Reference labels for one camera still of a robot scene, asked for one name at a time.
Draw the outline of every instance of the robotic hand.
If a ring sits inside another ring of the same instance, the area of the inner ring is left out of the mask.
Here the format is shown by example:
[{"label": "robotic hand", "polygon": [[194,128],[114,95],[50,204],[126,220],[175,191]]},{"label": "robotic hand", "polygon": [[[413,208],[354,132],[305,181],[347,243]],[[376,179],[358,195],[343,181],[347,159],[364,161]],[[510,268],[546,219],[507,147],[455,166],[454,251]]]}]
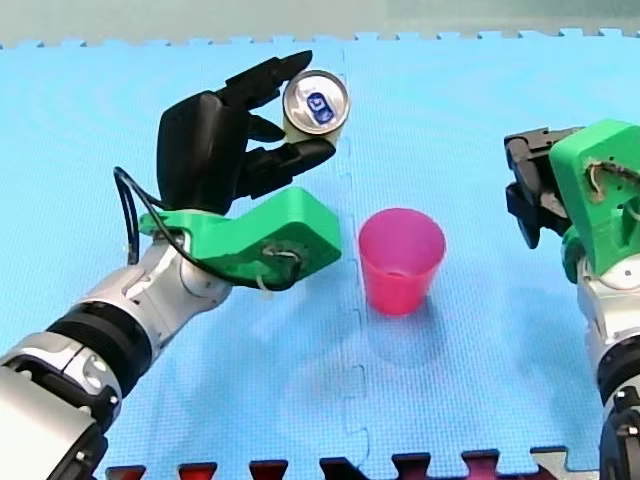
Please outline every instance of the robotic hand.
[{"label": "robotic hand", "polygon": [[640,126],[505,138],[516,181],[508,211],[530,248],[562,236],[562,261],[588,322],[587,350],[604,405],[601,480],[640,479]]},{"label": "robotic hand", "polygon": [[[340,256],[337,218],[302,189],[225,217],[235,199],[273,192],[334,155],[323,138],[245,152],[250,139],[285,137],[251,110],[311,58],[272,58],[169,108],[158,134],[160,199],[115,169],[129,264],[0,358],[0,478],[92,478],[123,400],[191,318],[234,286],[286,290]],[[149,210],[139,221],[131,191]],[[153,239],[142,258],[140,232]]]}]

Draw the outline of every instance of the blue foam mat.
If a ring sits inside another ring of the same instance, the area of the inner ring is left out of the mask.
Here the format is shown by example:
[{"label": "blue foam mat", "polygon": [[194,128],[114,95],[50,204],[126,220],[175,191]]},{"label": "blue foam mat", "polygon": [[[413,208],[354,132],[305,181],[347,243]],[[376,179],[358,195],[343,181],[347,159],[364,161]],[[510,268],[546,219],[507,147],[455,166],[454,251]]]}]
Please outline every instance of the blue foam mat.
[{"label": "blue foam mat", "polygon": [[[462,452],[499,450],[499,470],[515,474],[536,469],[531,448],[564,446],[570,467],[596,468],[585,321],[559,239],[531,252],[506,213],[501,145],[541,126],[640,122],[640,41],[602,33],[2,50],[0,348],[122,265],[111,169],[155,192],[166,107],[311,48],[314,66],[346,79],[353,112],[336,157],[297,184],[340,215],[345,254],[273,300],[238,289],[192,322],[127,399],[103,467],[169,479],[179,464],[215,461],[225,480],[282,458],[286,478],[306,479],[321,476],[319,458],[344,456],[382,480],[397,475],[393,454],[429,452],[429,474],[449,477],[466,474]],[[280,119],[277,103],[263,110]],[[429,213],[448,241],[430,305],[402,322],[366,307],[353,243],[389,206]]]}]

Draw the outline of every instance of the can top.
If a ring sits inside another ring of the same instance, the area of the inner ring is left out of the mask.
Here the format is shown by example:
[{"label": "can top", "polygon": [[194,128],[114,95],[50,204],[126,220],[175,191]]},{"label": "can top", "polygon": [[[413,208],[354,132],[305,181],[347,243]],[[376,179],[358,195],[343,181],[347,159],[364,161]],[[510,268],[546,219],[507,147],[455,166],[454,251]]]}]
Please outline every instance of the can top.
[{"label": "can top", "polygon": [[282,98],[284,112],[297,129],[323,135],[340,128],[349,115],[349,94],[338,77],[306,70],[294,77]]}]

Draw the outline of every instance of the green 3d-printed bracket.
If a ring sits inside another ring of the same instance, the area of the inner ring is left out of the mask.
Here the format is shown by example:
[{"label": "green 3d-printed bracket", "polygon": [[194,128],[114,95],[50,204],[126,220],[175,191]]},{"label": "green 3d-printed bracket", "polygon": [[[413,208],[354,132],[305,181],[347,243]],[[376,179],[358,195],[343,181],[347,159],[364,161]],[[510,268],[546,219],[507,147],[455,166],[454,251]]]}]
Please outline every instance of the green 3d-printed bracket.
[{"label": "green 3d-printed bracket", "polygon": [[[340,258],[338,218],[307,191],[292,187],[235,218],[196,210],[160,213],[170,230],[189,234],[189,252],[197,260],[228,276],[267,284],[289,279],[291,260],[264,255],[265,248],[287,250],[302,260],[299,279]],[[151,216],[140,219],[140,231],[153,235]]]},{"label": "green 3d-printed bracket", "polygon": [[602,275],[625,257],[640,253],[640,186],[600,171],[595,192],[588,167],[601,162],[640,172],[640,126],[603,120],[561,140],[550,152],[551,166],[572,226],[563,237],[563,265],[576,282],[576,265],[586,255]]}]

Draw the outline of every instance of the floor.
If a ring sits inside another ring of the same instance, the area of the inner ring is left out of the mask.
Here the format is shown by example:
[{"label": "floor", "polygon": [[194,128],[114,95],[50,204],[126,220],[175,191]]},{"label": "floor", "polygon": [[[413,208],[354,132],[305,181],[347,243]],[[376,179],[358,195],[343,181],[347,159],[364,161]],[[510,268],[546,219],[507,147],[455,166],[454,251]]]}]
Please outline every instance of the floor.
[{"label": "floor", "polygon": [[306,39],[314,34],[349,38],[354,32],[420,32],[426,37],[456,31],[518,30],[554,33],[580,27],[640,30],[636,0],[30,0],[2,2],[0,44],[25,40],[55,45],[74,37],[181,43],[192,37],[225,41],[230,36],[264,40],[276,34]]}]

